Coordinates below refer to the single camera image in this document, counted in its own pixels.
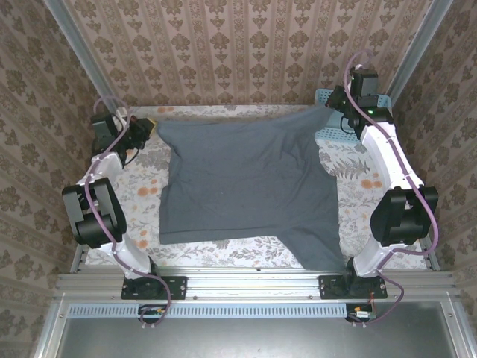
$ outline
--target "black bracket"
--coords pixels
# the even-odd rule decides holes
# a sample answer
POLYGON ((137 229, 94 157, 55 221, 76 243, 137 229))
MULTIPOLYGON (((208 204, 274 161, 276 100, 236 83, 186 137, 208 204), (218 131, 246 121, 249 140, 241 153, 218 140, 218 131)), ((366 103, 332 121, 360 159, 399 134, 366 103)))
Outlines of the black bracket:
POLYGON ((363 278, 356 276, 353 259, 348 261, 347 273, 318 277, 322 300, 387 298, 385 281, 381 277, 363 278))
MULTIPOLYGON (((151 261, 151 274, 158 275, 156 265, 151 261)), ((187 293, 186 276, 160 276, 171 290, 171 300, 185 300, 187 293)), ((167 300, 164 286, 153 278, 124 278, 121 291, 122 300, 167 300)))

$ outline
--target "floral tablecloth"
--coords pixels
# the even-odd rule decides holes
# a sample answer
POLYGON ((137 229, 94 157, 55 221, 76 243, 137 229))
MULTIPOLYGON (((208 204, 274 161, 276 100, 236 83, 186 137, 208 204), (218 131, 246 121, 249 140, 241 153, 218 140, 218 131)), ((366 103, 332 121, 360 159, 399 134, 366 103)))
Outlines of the floral tablecloth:
MULTIPOLYGON (((206 119, 251 121, 302 110, 305 106, 213 106, 213 107, 139 107, 139 118, 156 120, 206 119)), ((383 194, 382 181, 360 143, 317 139, 320 160, 337 177, 340 216, 340 246, 344 261, 355 256, 371 237, 370 215, 383 194)), ((154 134, 144 150, 118 176, 113 184, 127 217, 127 232, 133 241, 161 266, 202 267, 293 267, 301 265, 291 252, 273 236, 246 239, 161 245, 159 242, 159 205, 162 188, 168 183, 170 148, 154 134)), ((90 250, 87 265, 112 264, 99 250, 90 250)), ((387 268, 424 269, 422 257, 397 254, 387 268)))

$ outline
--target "metal base plate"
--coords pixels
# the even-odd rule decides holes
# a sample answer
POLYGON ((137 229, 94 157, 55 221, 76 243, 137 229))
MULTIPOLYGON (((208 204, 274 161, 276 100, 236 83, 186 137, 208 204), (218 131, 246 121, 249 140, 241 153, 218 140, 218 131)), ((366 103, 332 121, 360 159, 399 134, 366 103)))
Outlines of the metal base plate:
POLYGON ((358 278, 353 285, 346 287, 342 275, 326 275, 318 278, 322 300, 368 299, 373 293, 375 299, 387 298, 388 292, 382 278, 358 278))
MULTIPOLYGON (((172 300, 185 300, 187 293, 187 276, 162 276, 171 290, 172 300)), ((121 299, 123 300, 167 300, 164 287, 154 279, 124 279, 121 299)))

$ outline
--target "patterned wallpaper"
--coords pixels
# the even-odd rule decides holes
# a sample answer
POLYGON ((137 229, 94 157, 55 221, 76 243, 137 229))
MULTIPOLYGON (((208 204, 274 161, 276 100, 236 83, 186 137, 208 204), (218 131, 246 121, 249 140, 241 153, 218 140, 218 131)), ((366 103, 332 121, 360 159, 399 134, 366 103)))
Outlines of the patterned wallpaper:
POLYGON ((394 105, 398 132, 440 200, 438 258, 477 328, 477 1, 455 0, 394 105))
POLYGON ((131 105, 311 104, 350 55, 385 92, 432 0, 66 0, 131 105))
POLYGON ((0 357, 28 357, 75 245, 62 188, 83 176, 98 97, 41 1, 0 1, 0 357))

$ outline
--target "gray t-shirt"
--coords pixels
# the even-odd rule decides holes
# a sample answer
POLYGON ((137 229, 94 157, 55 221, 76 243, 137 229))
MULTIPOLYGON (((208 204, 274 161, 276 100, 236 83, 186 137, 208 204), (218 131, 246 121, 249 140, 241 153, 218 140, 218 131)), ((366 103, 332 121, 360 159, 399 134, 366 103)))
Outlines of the gray t-shirt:
POLYGON ((343 271, 336 178, 314 138, 332 113, 314 106, 251 123, 160 123, 172 149, 161 243, 276 236, 305 269, 343 271))

